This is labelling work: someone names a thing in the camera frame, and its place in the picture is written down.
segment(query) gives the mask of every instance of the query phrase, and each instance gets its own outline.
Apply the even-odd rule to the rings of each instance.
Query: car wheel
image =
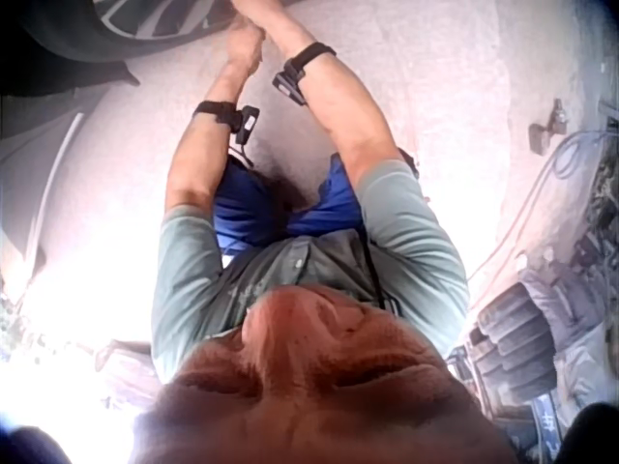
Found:
[[[227,0],[25,0],[17,10],[19,23],[40,45],[90,63],[189,43],[225,28],[234,15]]]
[[[469,354],[487,389],[520,404],[556,387],[550,326],[518,284],[496,298],[478,318]]]

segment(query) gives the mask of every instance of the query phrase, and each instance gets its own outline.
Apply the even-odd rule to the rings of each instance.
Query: leg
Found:
[[[265,247],[280,237],[270,192],[233,157],[228,157],[213,216],[223,254],[236,255],[251,247]]]
[[[361,207],[355,196],[338,154],[331,156],[329,177],[318,190],[318,204],[292,215],[287,232],[291,237],[318,237],[343,229],[363,225]]]

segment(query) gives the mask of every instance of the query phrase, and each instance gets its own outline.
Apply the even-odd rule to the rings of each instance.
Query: concrete ground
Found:
[[[363,79],[398,144],[414,154],[430,206],[469,274],[546,162],[529,151],[528,126],[545,123],[561,98],[570,131],[584,127],[588,37],[578,8],[565,0],[308,0],[291,8]],[[166,171],[224,58],[217,34],[133,60],[142,85],[113,88],[86,122],[44,225],[47,268],[29,296],[42,326],[90,344],[148,339]],[[334,148],[305,109],[271,87],[281,64],[267,43],[242,97],[262,109],[248,152],[309,204]],[[601,78],[599,66],[592,70]],[[543,216],[539,224],[553,218]]]

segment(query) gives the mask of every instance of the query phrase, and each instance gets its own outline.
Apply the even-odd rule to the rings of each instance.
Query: car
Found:
[[[39,237],[63,155],[109,85],[139,85],[125,60],[220,31],[227,0],[24,0],[0,36],[0,275],[17,302],[44,263]]]

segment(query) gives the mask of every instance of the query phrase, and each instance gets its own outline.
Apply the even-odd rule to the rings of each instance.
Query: cable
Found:
[[[529,211],[523,220],[520,230],[518,231],[516,235],[515,243],[517,244],[524,230],[524,226],[527,224],[529,218],[531,218],[534,207],[540,198],[542,187],[544,186],[550,174],[554,174],[554,176],[559,180],[569,179],[575,173],[576,169],[585,160],[585,155],[587,151],[582,150],[583,147],[590,148],[592,145],[598,144],[608,137],[618,137],[618,136],[619,136],[619,132],[615,132],[615,131],[583,130],[583,131],[575,132],[571,134],[570,136],[566,137],[559,144],[559,146],[556,148],[554,153],[550,156],[548,161],[545,163],[544,167],[542,168],[542,171],[540,172],[537,179],[535,180],[533,187],[531,188],[526,198],[524,199],[524,203],[522,204],[522,207],[516,214],[514,222],[512,222],[512,225],[510,226],[508,231],[505,233],[501,242],[496,246],[496,248],[489,255],[489,257],[475,270],[475,272],[473,272],[473,274],[468,278],[468,281],[470,282],[498,254],[498,252],[501,250],[503,245],[507,243],[508,239],[510,238],[510,235],[512,234],[512,232],[514,232],[522,215],[524,214],[525,210],[528,207]],[[497,276],[499,276],[503,272],[505,267],[507,266],[510,257],[514,253],[514,247],[516,247],[516,245],[513,246],[507,258],[505,259],[503,264],[499,267],[499,269],[494,275],[494,278],[492,279],[490,284],[486,287],[486,290],[484,291],[484,293],[477,299],[477,301],[474,304],[471,305],[471,307],[476,306],[487,295],[488,291],[494,284],[494,281],[497,279]]]
[[[248,155],[245,153],[245,145],[241,145],[241,151],[237,150],[232,145],[230,145],[228,149],[232,150],[236,155],[241,157],[248,164],[250,169],[253,169],[255,167],[255,164],[253,164],[253,161],[249,159]]]

